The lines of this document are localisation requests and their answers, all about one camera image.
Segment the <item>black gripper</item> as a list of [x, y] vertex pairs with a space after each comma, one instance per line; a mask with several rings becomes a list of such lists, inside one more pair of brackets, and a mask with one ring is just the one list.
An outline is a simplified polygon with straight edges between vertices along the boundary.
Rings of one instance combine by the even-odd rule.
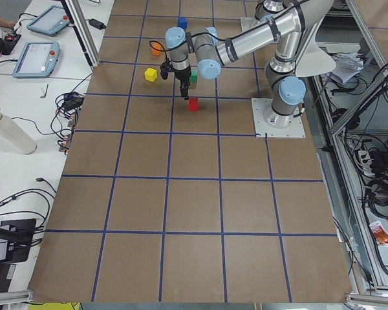
[[189, 98], [189, 67], [174, 69], [175, 77], [180, 81], [180, 95], [184, 99]]

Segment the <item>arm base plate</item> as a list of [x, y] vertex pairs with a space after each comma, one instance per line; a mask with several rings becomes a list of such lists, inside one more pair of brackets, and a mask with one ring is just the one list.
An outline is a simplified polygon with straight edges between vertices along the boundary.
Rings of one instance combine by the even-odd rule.
[[252, 112], [257, 138], [306, 138], [298, 107], [293, 114], [280, 116], [272, 110], [271, 98], [252, 98]]
[[255, 19], [254, 17], [242, 17], [240, 18], [241, 32], [245, 32], [251, 28], [255, 28], [257, 25], [261, 24], [260, 20]]

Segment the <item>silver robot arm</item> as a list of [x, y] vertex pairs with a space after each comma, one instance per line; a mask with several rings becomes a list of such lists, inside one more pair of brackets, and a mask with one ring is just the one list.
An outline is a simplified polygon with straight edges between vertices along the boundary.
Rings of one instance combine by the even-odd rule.
[[283, 9], [283, 2], [276, 0], [258, 0], [255, 7], [255, 21], [260, 22], [260, 20], [269, 15], [276, 14]]
[[335, 61], [315, 42], [316, 33], [332, 1], [259, 1], [249, 29], [225, 39], [213, 27], [187, 32], [181, 27], [166, 31], [166, 60], [160, 66], [162, 79], [170, 72], [180, 81], [180, 93], [188, 98], [191, 66], [195, 54], [198, 72], [216, 79], [221, 68], [270, 44], [276, 51], [266, 66], [266, 78], [274, 97], [263, 115], [266, 123], [283, 129], [291, 123], [295, 109], [306, 93], [303, 77], [335, 69]]

